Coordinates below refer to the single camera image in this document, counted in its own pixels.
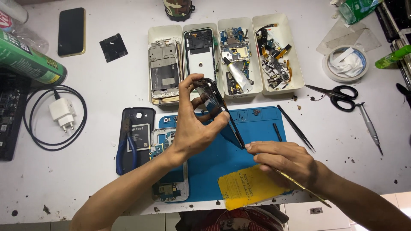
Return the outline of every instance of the blue silicone mat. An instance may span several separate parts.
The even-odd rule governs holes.
[[[255,109],[260,110],[260,113],[254,115]],[[286,141],[282,115],[276,107],[231,110],[230,114],[244,143],[278,141],[273,123],[276,123],[282,140]],[[168,118],[169,122],[164,122],[164,118]],[[176,126],[174,115],[160,119],[159,128]],[[188,160],[190,194],[184,202],[222,200],[223,197],[217,183],[218,178],[255,164],[253,155],[245,149],[240,150],[218,134],[205,151]]]

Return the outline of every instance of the camouflage can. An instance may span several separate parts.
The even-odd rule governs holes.
[[[191,0],[163,0],[167,16],[173,21],[185,21],[195,10]]]
[[[45,84],[61,84],[66,68],[0,30],[0,66]]]

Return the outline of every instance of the tile floor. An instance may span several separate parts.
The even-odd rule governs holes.
[[[411,192],[382,195],[402,212],[411,217]],[[310,215],[311,208],[322,208],[323,213]],[[284,231],[367,231],[351,221],[337,207],[332,209],[320,202],[282,204],[280,210],[290,217]],[[113,231],[175,231],[180,220],[178,213],[120,217],[113,225]],[[70,221],[33,224],[0,225],[0,231],[68,231]]]

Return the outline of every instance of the scissors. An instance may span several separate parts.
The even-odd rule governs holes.
[[[347,86],[347,85],[340,85],[340,86],[336,86],[332,90],[326,90],[326,89],[314,87],[314,86],[311,86],[311,85],[305,85],[305,86],[310,88],[310,89],[316,90],[318,92],[322,92],[325,95],[327,95],[328,97],[330,97],[331,103],[337,109],[339,109],[341,111],[350,112],[350,111],[353,111],[356,108],[356,104],[353,101],[353,99],[356,99],[358,97],[358,91],[353,87],[350,87],[350,86]],[[354,94],[354,96],[350,96],[350,95],[342,93],[341,89],[350,90]],[[339,101],[346,102],[346,103],[350,104],[351,108],[347,109],[347,108],[341,107],[340,105],[338,105]]]
[[[137,149],[130,135],[130,119],[128,117],[123,121],[121,128],[120,144],[118,145],[117,155],[115,157],[115,172],[120,176],[124,174],[123,149],[127,147],[127,141],[133,153],[133,169],[137,168]]]

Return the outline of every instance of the black tweezers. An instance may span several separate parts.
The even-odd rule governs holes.
[[[277,105],[277,108],[280,110],[280,112],[284,115],[284,117],[287,119],[287,121],[290,123],[291,127],[294,129],[294,131],[297,133],[297,135],[303,140],[305,145],[312,151],[316,152],[314,147],[310,144],[310,142],[307,140],[305,135],[302,133],[302,131],[297,127],[297,125],[291,120],[291,118],[285,113],[285,111],[281,108],[280,105]]]

